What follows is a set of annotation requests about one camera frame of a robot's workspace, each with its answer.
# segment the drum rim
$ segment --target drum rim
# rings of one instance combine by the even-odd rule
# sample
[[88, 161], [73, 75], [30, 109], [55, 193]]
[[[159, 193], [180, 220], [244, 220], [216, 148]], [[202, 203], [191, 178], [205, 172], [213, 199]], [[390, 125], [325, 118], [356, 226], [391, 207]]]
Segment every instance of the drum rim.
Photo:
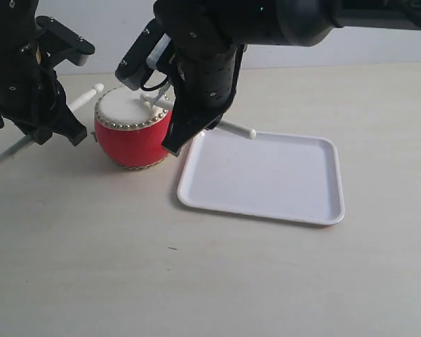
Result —
[[160, 121], [162, 121], [164, 118], [168, 116], [169, 111], [164, 110], [163, 112], [157, 114], [156, 117], [147, 119], [146, 121], [142, 123], [134, 123], [134, 124], [118, 124], [114, 123], [113, 121], [109, 121], [108, 119], [104, 118], [99, 111], [99, 106], [102, 102], [102, 100], [106, 97], [107, 94], [111, 93], [114, 90], [123, 88], [124, 86], [118, 86], [116, 88], [113, 88], [106, 92], [95, 104], [95, 120], [98, 121], [102, 126], [105, 128], [108, 128], [110, 130], [116, 130], [116, 131], [138, 131], [142, 130], [144, 128], [149, 128], [150, 126], [153, 126], [155, 124], [158, 124]]

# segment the white drumstick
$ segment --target white drumstick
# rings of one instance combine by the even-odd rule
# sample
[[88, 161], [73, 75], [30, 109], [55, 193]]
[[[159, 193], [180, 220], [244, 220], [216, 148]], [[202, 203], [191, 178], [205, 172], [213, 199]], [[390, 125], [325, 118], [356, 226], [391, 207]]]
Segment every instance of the white drumstick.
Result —
[[[162, 109], [167, 109], [170, 111], [173, 110], [174, 104], [168, 100], [162, 100], [162, 99], [155, 100], [153, 97], [147, 95], [146, 93], [142, 93], [140, 95], [140, 99], [142, 101], [156, 105], [157, 107], [161, 107]], [[220, 130], [232, 133], [234, 135], [250, 139], [250, 140], [253, 140], [258, 136], [257, 131], [254, 130], [253, 128], [246, 128], [245, 126], [237, 125], [229, 121], [221, 121], [217, 125], [217, 128], [219, 128]]]
[[[105, 89], [105, 86], [102, 84], [96, 84], [94, 87], [87, 93], [81, 95], [76, 100], [71, 102], [68, 107], [72, 112], [75, 112], [80, 107], [88, 103], [92, 98], [94, 98], [98, 93], [101, 93]], [[0, 154], [0, 168], [9, 160], [14, 159], [18, 154], [22, 153], [28, 147], [34, 144], [34, 141], [31, 135], [26, 135], [20, 139], [16, 144], [8, 148], [2, 154]]]

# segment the white tray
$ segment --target white tray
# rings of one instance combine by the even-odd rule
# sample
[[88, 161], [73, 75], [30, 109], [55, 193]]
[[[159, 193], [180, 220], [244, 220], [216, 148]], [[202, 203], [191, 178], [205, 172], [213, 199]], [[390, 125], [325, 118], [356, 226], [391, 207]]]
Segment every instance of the white tray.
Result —
[[322, 226], [345, 216], [337, 150], [322, 138], [203, 132], [192, 144], [178, 197], [197, 209]]

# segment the white drum head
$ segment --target white drum head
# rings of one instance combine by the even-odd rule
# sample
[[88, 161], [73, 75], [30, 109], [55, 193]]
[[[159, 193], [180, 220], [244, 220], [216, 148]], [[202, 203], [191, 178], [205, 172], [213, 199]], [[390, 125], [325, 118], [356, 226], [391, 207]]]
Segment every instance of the white drum head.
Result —
[[141, 93], [125, 86], [110, 91], [97, 104], [96, 117], [106, 127], [123, 130], [148, 127], [162, 120], [166, 113], [160, 107], [141, 101]]

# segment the red drum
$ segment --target red drum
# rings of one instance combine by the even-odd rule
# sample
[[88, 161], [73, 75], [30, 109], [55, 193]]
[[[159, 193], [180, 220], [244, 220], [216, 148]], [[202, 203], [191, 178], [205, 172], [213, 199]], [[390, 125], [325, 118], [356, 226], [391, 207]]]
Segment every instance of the red drum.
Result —
[[162, 146], [171, 112], [141, 101], [142, 91], [122, 86], [95, 107], [95, 135], [105, 153], [128, 169], [146, 169], [168, 156]]

